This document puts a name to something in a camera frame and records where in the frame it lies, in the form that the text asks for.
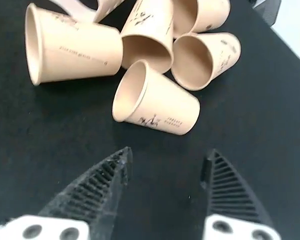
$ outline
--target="white paper cup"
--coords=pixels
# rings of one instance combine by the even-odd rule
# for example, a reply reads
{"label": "white paper cup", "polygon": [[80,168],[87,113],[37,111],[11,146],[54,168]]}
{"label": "white paper cup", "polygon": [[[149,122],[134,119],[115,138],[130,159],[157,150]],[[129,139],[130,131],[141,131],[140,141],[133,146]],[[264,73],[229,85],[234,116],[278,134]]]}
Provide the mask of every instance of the white paper cup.
{"label": "white paper cup", "polygon": [[98,23],[125,0],[94,0],[97,10],[84,5],[80,0],[50,0],[59,5],[71,17],[81,23]]}
{"label": "white paper cup", "polygon": [[174,38],[220,27],[231,8],[229,0],[173,0],[173,6]]}
{"label": "white paper cup", "polygon": [[175,80],[185,89],[198,91],[238,61],[241,45],[228,32],[187,33],[173,44],[171,67]]}
{"label": "white paper cup", "polygon": [[137,0],[121,31],[122,67],[145,59],[159,73],[172,65],[173,3],[171,0]]}
{"label": "white paper cup", "polygon": [[25,14],[25,47],[34,85],[116,74],[123,43],[116,28],[74,19],[36,7]]}
{"label": "white paper cup", "polygon": [[116,90],[112,116],[128,122],[176,135],[184,135],[195,125],[200,113],[198,99],[145,60],[135,62]]}

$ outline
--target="white wall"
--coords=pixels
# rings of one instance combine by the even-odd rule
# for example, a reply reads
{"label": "white wall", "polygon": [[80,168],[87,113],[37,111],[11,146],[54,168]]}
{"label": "white wall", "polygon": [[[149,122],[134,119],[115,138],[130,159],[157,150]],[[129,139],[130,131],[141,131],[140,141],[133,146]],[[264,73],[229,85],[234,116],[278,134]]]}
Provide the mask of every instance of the white wall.
{"label": "white wall", "polygon": [[281,0],[272,28],[300,58],[300,0]]}

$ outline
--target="screw hole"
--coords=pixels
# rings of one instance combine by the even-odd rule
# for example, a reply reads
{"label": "screw hole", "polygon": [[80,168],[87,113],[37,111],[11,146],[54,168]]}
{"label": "screw hole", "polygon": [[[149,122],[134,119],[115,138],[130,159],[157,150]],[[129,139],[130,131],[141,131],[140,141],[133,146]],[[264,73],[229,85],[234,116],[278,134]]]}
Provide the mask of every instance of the screw hole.
{"label": "screw hole", "polygon": [[268,233],[262,230],[253,231],[252,237],[255,240],[273,240],[273,238]]}
{"label": "screw hole", "polygon": [[34,239],[40,235],[41,231],[42,231],[42,226],[31,225],[23,231],[22,235],[23,235],[23,238],[25,238],[25,239]]}
{"label": "screw hole", "polygon": [[79,238],[79,230],[74,227],[69,227],[62,231],[60,240],[77,240]]}
{"label": "screw hole", "polygon": [[231,234],[232,233],[232,228],[230,227],[230,225],[228,223],[226,223],[225,221],[216,221],[212,227],[219,231],[222,232],[224,234]]}

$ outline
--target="black tabletop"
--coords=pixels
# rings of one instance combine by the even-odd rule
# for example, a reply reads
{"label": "black tabletop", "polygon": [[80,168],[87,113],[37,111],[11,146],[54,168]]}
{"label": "black tabletop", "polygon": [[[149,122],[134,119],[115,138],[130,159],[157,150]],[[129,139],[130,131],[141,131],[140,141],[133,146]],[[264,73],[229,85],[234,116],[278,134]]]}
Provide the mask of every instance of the black tabletop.
{"label": "black tabletop", "polygon": [[[90,166],[130,146],[133,178],[113,239],[199,240],[206,212],[200,168],[205,152],[217,148],[253,188],[282,239],[300,240],[300,61],[248,1],[232,0],[218,29],[237,35],[241,58],[193,93],[200,116],[184,136],[113,121],[124,70],[34,87],[24,44],[29,2],[0,1],[0,220],[37,213]],[[58,10],[48,0],[36,3]],[[126,0],[102,23],[121,29],[133,3]]]}

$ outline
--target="black chair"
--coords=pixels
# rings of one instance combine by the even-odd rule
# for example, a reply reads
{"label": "black chair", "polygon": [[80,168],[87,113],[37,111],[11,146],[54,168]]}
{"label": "black chair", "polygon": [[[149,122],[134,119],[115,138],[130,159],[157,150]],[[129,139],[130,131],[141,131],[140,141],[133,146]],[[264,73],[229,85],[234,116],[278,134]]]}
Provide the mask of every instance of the black chair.
{"label": "black chair", "polygon": [[263,20],[272,26],[275,24],[281,5],[281,0],[248,0]]}

